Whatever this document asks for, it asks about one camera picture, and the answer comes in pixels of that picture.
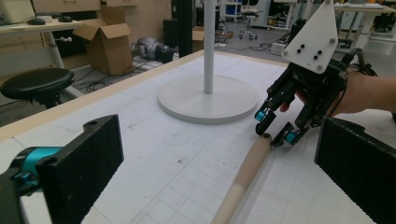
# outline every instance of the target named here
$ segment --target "white table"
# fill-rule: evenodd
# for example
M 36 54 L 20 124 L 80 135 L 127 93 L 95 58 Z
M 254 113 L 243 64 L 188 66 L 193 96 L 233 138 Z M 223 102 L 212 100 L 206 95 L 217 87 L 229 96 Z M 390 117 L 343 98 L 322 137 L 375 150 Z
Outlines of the white table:
M 0 173 L 31 146 L 64 146 L 82 133 L 82 124 L 119 114 L 125 160 L 83 223 L 210 223 L 228 187 L 257 138 L 253 115 L 222 125 L 174 119 L 158 104 L 158 89 L 174 78 L 202 74 L 201 51 L 131 77 L 0 129 Z M 285 64 L 225 53 L 215 54 L 215 74 L 246 81 L 261 96 Z M 268 130 L 275 136 L 294 121 L 303 104 L 277 113 Z M 389 112 L 340 116 L 396 146 Z M 233 223 L 372 223 L 314 164 L 318 131 L 296 146 L 274 148 Z M 32 224 L 50 223 L 42 193 L 23 198 Z
M 364 49 L 366 45 L 368 44 L 370 38 L 373 35 L 373 32 L 371 31 L 373 22 L 376 16 L 381 15 L 382 13 L 390 13 L 390 12 L 396 12 L 395 9 L 391 7 L 385 7 L 385 8 L 363 8 L 363 7 L 336 7 L 335 11 L 351 11 L 351 12 L 356 12 L 356 13 L 363 13 L 363 17 L 361 19 L 361 24 L 358 29 L 358 32 L 355 34 L 355 38 L 353 39 L 351 49 L 354 48 L 360 48 Z
M 41 49 L 27 49 L 0 54 L 0 77 L 25 72 L 38 67 L 48 66 L 55 63 L 57 67 L 64 68 L 61 55 L 53 38 L 53 31 L 75 29 L 82 25 L 80 21 L 58 22 L 53 20 L 45 25 L 28 25 L 21 23 L 13 26 L 0 27 L 0 36 L 2 35 L 29 35 L 43 33 L 49 38 L 49 47 Z M 72 96 L 79 97 L 82 95 L 73 87 L 66 89 Z

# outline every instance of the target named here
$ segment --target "chair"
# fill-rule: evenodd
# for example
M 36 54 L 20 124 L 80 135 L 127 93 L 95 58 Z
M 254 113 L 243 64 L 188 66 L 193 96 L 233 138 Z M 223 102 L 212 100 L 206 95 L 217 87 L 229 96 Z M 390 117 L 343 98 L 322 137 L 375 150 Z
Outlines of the chair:
M 248 34 L 249 40 L 253 40 L 258 38 L 257 32 L 250 30 L 251 20 L 258 18 L 259 15 L 257 14 L 259 10 L 257 10 L 257 4 L 259 0 L 243 0 L 241 6 L 241 16 L 247 19 L 247 28 L 241 30 L 239 33 L 239 39 L 243 39 L 245 34 Z
M 39 102 L 49 109 L 62 103 L 60 95 L 74 79 L 74 73 L 63 68 L 35 70 L 6 80 L 0 92 L 7 98 Z

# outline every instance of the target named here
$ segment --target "round base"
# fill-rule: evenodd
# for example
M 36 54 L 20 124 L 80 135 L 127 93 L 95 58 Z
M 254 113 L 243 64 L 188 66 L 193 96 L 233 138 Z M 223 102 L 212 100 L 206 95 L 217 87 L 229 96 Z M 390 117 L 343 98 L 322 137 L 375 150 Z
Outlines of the round base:
M 256 90 L 234 78 L 213 76 L 213 86 L 212 93 L 204 93 L 204 75 L 178 78 L 160 89 L 160 106 L 187 122 L 222 124 L 246 117 L 259 101 Z

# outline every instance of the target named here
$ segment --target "stool seat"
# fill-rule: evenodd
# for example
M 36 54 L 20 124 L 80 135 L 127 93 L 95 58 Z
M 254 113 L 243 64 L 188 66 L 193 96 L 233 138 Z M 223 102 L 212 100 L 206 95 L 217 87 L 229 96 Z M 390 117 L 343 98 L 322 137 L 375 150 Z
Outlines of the stool seat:
M 0 92 L 14 100 L 38 101 L 47 108 L 59 101 L 60 93 L 74 81 L 74 73 L 63 68 L 25 72 L 6 80 Z

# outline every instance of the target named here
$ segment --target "wooden rod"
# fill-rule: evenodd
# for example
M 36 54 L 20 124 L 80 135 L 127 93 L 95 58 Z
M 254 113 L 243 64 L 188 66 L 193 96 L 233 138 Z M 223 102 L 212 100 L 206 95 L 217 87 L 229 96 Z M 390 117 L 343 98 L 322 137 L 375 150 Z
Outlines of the wooden rod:
M 271 149 L 271 135 L 265 133 L 258 137 L 251 146 L 245 160 L 229 188 L 224 201 L 212 220 L 212 224 L 229 224 L 233 213 L 248 190 L 251 182 L 264 164 Z

